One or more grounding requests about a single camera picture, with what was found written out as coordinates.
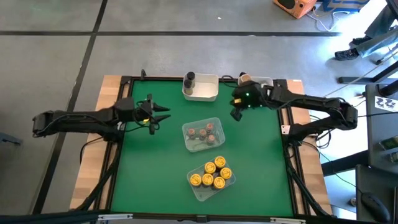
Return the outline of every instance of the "wooden edge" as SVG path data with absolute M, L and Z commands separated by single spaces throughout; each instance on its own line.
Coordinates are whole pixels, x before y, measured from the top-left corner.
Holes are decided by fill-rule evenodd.
M 287 80 L 288 89 L 292 93 L 304 94 L 304 86 L 301 80 Z M 294 123 L 307 124 L 311 122 L 310 113 L 306 109 L 292 108 Z M 287 122 L 287 112 L 284 110 L 282 112 L 284 118 L 284 123 Z M 315 139 L 312 137 L 307 137 L 304 141 L 316 146 Z M 303 144 L 299 147 L 300 158 L 302 169 L 304 173 L 305 185 L 311 192 L 315 200 L 320 204 L 320 206 L 329 214 L 332 214 L 331 207 L 329 203 L 328 193 L 326 191 L 325 180 L 323 178 L 322 166 L 319 160 L 319 153 L 311 146 Z M 295 194 L 297 199 L 298 213 L 304 214 L 302 197 L 300 189 L 295 185 Z
M 105 75 L 95 110 L 113 106 L 119 92 L 121 76 Z M 87 141 L 98 138 L 97 134 L 89 134 Z M 76 208 L 94 189 L 101 174 L 101 167 L 104 160 L 106 142 L 98 140 L 85 147 L 83 158 L 80 164 L 78 177 L 73 191 L 70 208 Z

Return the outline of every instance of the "green table surface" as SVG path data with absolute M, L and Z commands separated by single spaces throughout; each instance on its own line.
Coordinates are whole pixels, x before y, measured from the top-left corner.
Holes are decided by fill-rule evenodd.
M 204 215 L 292 216 L 289 184 L 276 111 L 247 110 L 240 122 L 230 115 L 233 88 L 220 83 L 216 101 L 188 101 L 178 81 L 135 81 L 136 101 L 152 93 L 172 116 L 149 135 L 147 128 L 126 133 L 111 206 L 113 212 Z M 191 153 L 182 125 L 217 117 L 226 141 L 220 147 Z M 137 124 L 129 123 L 127 129 Z M 235 184 L 199 202 L 187 173 L 216 156 L 224 156 Z

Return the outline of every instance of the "wooden table frame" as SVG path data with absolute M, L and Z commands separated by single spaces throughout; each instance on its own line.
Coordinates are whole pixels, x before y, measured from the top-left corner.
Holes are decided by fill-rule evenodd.
M 110 107 L 115 103 L 118 97 L 126 97 L 128 95 L 129 90 L 125 88 L 125 86 L 121 85 L 122 79 L 123 77 L 118 75 L 104 76 L 95 110 Z M 288 89 L 291 92 L 303 94 L 303 83 L 301 82 L 301 80 L 287 80 L 286 83 Z M 289 124 L 289 113 L 292 114 L 293 121 L 295 123 L 306 124 L 310 122 L 308 110 L 291 108 L 291 110 L 282 110 L 282 119 L 284 121 L 284 124 Z M 99 136 L 97 134 L 89 134 L 87 141 L 93 140 L 98 137 Z M 307 137 L 305 140 L 315 145 L 314 138 Z M 109 157 L 110 161 L 113 160 L 116 147 L 113 146 L 109 150 L 110 153 L 107 155 L 105 153 L 106 147 L 107 143 L 102 140 L 98 140 L 85 147 L 83 159 L 76 180 L 75 189 L 73 191 L 72 201 L 70 203 L 70 208 L 76 208 L 77 206 L 79 206 L 98 183 L 101 173 L 104 172 L 102 167 L 104 164 L 103 161 L 105 161 L 105 157 Z M 297 169 L 298 173 L 300 173 L 300 170 L 302 170 L 305 185 L 307 186 L 315 200 L 321 205 L 321 207 L 326 212 L 331 214 L 331 207 L 326 192 L 325 181 L 323 179 L 322 167 L 320 164 L 318 152 L 314 150 L 311 146 L 305 144 L 303 146 L 300 146 L 297 152 L 298 158 L 300 158 L 301 161 L 301 163 L 299 163 L 299 169 Z M 292 163 L 296 168 L 296 160 L 294 158 L 292 158 Z M 111 180 L 109 180 L 108 183 L 104 186 L 101 198 L 96 201 L 96 207 L 98 208 L 106 208 L 106 198 L 112 197 L 112 195 L 109 194 L 110 181 Z M 303 203 L 300 189 L 295 183 L 294 186 L 295 201 L 297 202 L 297 214 L 306 214 L 305 210 L 306 207 L 308 210 L 308 205 L 306 206 Z M 308 211 L 307 214 L 309 212 L 312 215 L 315 214 L 312 209 Z

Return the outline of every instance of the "white container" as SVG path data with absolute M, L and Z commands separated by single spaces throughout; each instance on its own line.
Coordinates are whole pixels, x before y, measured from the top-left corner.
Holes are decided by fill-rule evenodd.
M 225 164 L 225 167 L 228 167 L 232 170 L 232 177 L 228 180 L 225 180 L 225 186 L 223 189 L 217 190 L 217 189 L 214 189 L 212 186 L 204 187 L 203 185 L 201 185 L 199 187 L 194 187 L 190 184 L 192 191 L 195 194 L 198 201 L 204 202 L 206 199 L 210 198 L 214 194 L 217 194 L 218 192 L 224 190 L 228 186 L 233 185 L 235 183 L 236 177 L 234 174 L 234 170 L 228 165 L 228 163 Z M 193 174 L 199 174 L 200 176 L 203 176 L 203 174 L 205 174 L 205 165 L 197 167 L 196 169 L 191 170 L 187 174 L 188 183 L 190 183 L 190 178 Z
M 192 95 L 185 94 L 182 84 L 182 94 L 186 100 L 215 101 L 218 95 L 218 76 L 212 74 L 195 74 L 195 87 Z
M 216 141 L 212 145 L 208 145 L 206 140 L 200 140 L 198 136 L 199 130 L 205 129 L 208 123 L 213 124 L 213 130 L 211 131 L 211 134 L 213 134 L 216 138 Z M 193 139 L 190 139 L 187 135 L 188 129 L 190 128 L 193 128 L 196 132 L 196 135 Z M 221 126 L 221 121 L 218 118 L 208 118 L 201 121 L 185 123 L 182 126 L 182 134 L 185 140 L 185 147 L 190 152 L 198 152 L 205 149 L 211 149 L 214 147 L 218 147 L 225 142 L 223 127 Z
M 269 77 L 251 77 L 251 80 L 258 82 L 261 84 L 261 87 L 264 85 L 274 86 L 274 81 Z M 238 85 L 241 84 L 241 79 L 238 79 Z

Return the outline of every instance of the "white cable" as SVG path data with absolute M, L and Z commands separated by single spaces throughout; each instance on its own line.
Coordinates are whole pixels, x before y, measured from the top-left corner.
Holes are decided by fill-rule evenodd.
M 328 31 L 328 32 L 330 32 L 330 31 L 332 31 L 335 27 L 336 27 L 336 25 L 337 25 L 337 22 L 340 20 L 337 16 L 335 16 L 335 14 L 336 13 L 339 13 L 339 12 L 333 12 L 332 14 L 331 14 L 331 19 L 332 19 L 332 27 L 331 28 L 326 28 L 326 26 L 325 25 L 323 25 L 323 22 L 320 20 L 320 19 L 317 19 L 317 18 L 315 18 L 315 17 L 313 17 L 313 16 L 311 16 L 310 14 L 307 14 L 307 16 L 309 17 L 309 18 L 311 18 L 311 19 L 314 19 L 315 20 L 315 25 L 317 26 L 317 28 L 318 28 L 318 22 L 323 26 L 323 28 L 326 30 L 326 31 Z
M 343 88 L 346 88 L 347 86 L 349 86 L 349 85 L 351 85 L 351 84 L 353 84 L 353 83 L 357 82 L 358 80 L 360 80 L 361 78 L 365 77 L 366 75 L 369 75 L 369 74 L 370 74 L 371 72 L 373 72 L 375 69 L 377 69 L 378 67 L 380 67 L 381 65 L 383 65 L 383 64 L 384 64 L 384 62 L 386 62 L 386 61 L 390 60 L 390 58 L 392 58 L 393 56 L 395 56 L 395 54 L 397 54 L 397 53 L 398 53 L 398 51 L 397 51 L 397 52 L 395 52 L 395 53 L 393 53 L 393 54 L 392 54 L 390 57 L 388 57 L 387 59 L 383 60 L 383 61 L 381 62 L 381 64 L 380 64 L 380 65 L 378 65 L 378 66 L 376 66 L 376 67 L 372 68 L 370 71 L 366 72 L 366 73 L 365 73 L 365 75 L 362 75 L 362 76 L 360 76 L 360 77 L 356 78 L 356 79 L 355 79 L 355 80 L 353 80 L 352 82 L 350 82 L 350 83 L 347 83 L 346 85 L 344 85 L 344 86 L 342 86 L 342 87 L 338 88 L 338 89 L 337 89 L 337 90 L 335 90 L 335 91 L 332 91 L 331 93 L 329 93 L 329 94 L 325 95 L 324 97 L 327 97 L 327 96 L 329 96 L 329 95 L 331 95 L 331 94 L 333 94 L 333 93 L 335 93 L 335 92 L 337 92 L 337 91 L 339 91 L 339 90 L 341 90 L 341 89 L 343 89 Z

